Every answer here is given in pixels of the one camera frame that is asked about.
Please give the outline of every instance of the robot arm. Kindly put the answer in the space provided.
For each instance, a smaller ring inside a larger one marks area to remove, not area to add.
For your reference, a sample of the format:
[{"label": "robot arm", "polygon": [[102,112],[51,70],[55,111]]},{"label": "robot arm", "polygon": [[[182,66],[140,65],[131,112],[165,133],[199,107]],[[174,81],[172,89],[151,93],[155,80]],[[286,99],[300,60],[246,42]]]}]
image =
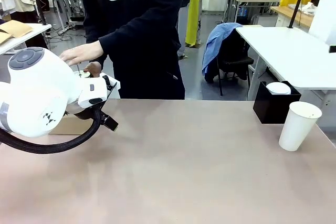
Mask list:
[{"label": "robot arm", "polygon": [[[51,51],[26,48],[8,62],[11,83],[0,82],[0,142],[22,151],[48,154],[69,150],[85,142],[105,125],[117,122],[101,109],[120,82],[102,73],[99,78],[80,78]],[[65,113],[93,119],[82,136],[64,144],[38,145],[22,141],[8,132],[25,137],[48,134]]]}]

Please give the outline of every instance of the black chair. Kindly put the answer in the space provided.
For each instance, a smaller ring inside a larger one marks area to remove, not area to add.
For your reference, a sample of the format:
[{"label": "black chair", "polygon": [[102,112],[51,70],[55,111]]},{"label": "black chair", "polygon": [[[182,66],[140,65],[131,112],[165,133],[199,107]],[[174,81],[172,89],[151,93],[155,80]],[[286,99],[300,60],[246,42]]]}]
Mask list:
[{"label": "black chair", "polygon": [[[223,96],[223,91],[220,70],[225,73],[224,79],[239,77],[242,80],[247,80],[248,86],[250,87],[248,66],[252,65],[254,60],[247,56],[248,49],[249,44],[245,43],[245,40],[241,38],[236,30],[233,30],[232,33],[223,40],[216,58],[208,65],[205,80],[211,83],[214,77],[218,75],[221,96]],[[232,77],[227,77],[228,73],[233,73]]]}]

